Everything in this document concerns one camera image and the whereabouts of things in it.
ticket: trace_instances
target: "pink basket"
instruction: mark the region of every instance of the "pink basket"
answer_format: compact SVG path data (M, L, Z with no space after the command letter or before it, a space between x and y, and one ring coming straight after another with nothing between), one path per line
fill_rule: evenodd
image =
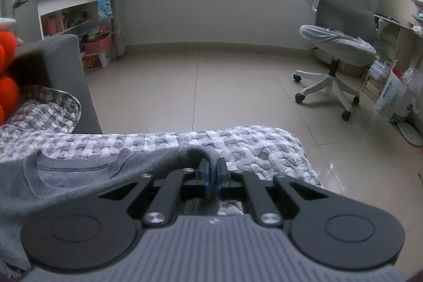
M84 43L85 54L98 54L104 52L105 50L108 50L112 44L113 38L111 34L107 35L100 41Z

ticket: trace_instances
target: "white seat cover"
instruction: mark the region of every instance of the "white seat cover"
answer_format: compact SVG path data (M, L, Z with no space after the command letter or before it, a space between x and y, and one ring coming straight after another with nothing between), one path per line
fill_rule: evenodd
M355 66L371 64L376 50L361 38L345 35L340 30L304 25L300 35L334 57Z

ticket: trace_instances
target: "orange plush toy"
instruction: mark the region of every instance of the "orange plush toy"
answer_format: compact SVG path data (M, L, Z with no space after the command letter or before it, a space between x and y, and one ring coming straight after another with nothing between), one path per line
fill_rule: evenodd
M13 34L0 32L0 125L13 114L19 102L19 87L6 72L13 61L16 47Z

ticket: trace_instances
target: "white chair leg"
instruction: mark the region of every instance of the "white chair leg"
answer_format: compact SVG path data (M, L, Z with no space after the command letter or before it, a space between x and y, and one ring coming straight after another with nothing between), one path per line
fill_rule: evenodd
M294 73L301 78L305 78L311 81L321 81L326 75L322 73L313 73L313 72L304 72L304 71L295 71Z
M305 89L302 89L301 95L307 96L309 94L315 93L318 90L322 90L327 86L330 86L332 83L332 78L330 76L324 77L321 81L317 82L316 84L309 86Z
M341 88L337 84L336 79L333 80L333 82L332 82L332 90L333 90L333 93L335 94L335 96L339 99L339 101L345 107L345 109L349 112L352 112L352 105L346 99L344 93L342 92Z
M345 84L338 77L335 77L335 82L338 84L338 86L340 87L340 89L342 91L345 91L347 94L360 97L360 93L358 91L354 90L352 87L350 87L349 85Z

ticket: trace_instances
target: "gray sweater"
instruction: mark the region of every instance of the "gray sweater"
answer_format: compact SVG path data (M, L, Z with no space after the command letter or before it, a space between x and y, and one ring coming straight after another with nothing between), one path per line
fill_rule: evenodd
M151 152L123 149L113 157L73 160L50 159L37 151L26 159L0 164L0 267L7 263L24 270L30 268L20 243L20 231L31 214L141 173L165 178L175 169L196 169L202 158L211 163L213 183L215 153L193 145ZM201 208L200 204L191 206L196 210ZM217 212L218 204L213 208Z

